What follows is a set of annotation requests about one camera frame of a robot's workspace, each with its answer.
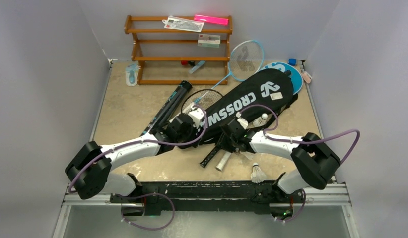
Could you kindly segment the black shuttlecock tube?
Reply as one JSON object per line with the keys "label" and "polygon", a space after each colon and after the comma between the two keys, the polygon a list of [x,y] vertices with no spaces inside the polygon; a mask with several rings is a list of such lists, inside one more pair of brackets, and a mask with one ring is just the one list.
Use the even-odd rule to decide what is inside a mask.
{"label": "black shuttlecock tube", "polygon": [[190,92],[191,89],[191,83],[185,80],[182,81],[175,89],[175,91],[171,94],[171,96],[167,99],[158,113],[153,117],[148,126],[143,130],[140,136],[143,136],[155,127],[160,127],[162,124],[164,124],[174,113],[174,111],[177,109],[177,107],[180,105],[184,97]]}

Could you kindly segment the black Crossway racket bag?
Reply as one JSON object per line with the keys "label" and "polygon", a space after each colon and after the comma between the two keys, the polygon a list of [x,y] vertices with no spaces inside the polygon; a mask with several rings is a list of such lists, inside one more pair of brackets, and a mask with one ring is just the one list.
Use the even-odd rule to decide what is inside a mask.
{"label": "black Crossway racket bag", "polygon": [[298,98],[297,94],[293,94],[289,74],[277,69],[264,69],[223,95],[219,101],[205,109],[208,128],[193,147],[215,143],[222,134],[221,122],[247,106],[254,105],[242,113],[242,117],[248,122],[254,121],[263,113],[275,111],[279,115],[289,108]]}

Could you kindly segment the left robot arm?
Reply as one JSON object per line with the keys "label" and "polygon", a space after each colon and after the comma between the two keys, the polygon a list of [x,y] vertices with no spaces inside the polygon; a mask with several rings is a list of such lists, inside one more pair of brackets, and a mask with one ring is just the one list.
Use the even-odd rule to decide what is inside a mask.
{"label": "left robot arm", "polygon": [[101,193],[122,195],[130,203],[141,198],[139,182],[133,175],[116,174],[114,169],[146,157],[154,157],[200,141],[208,127],[206,113],[196,109],[179,114],[162,131],[109,145],[90,141],[83,145],[65,168],[70,180],[69,194],[90,199]]}

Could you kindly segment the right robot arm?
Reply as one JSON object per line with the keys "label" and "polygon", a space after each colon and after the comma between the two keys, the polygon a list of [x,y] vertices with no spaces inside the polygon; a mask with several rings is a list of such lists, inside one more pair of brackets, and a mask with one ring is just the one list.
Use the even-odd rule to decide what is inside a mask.
{"label": "right robot arm", "polygon": [[340,158],[318,135],[286,137],[245,129],[238,119],[221,125],[228,142],[241,152],[270,154],[290,159],[296,169],[281,175],[272,188],[275,200],[284,202],[292,193],[307,187],[322,190],[341,164]]}

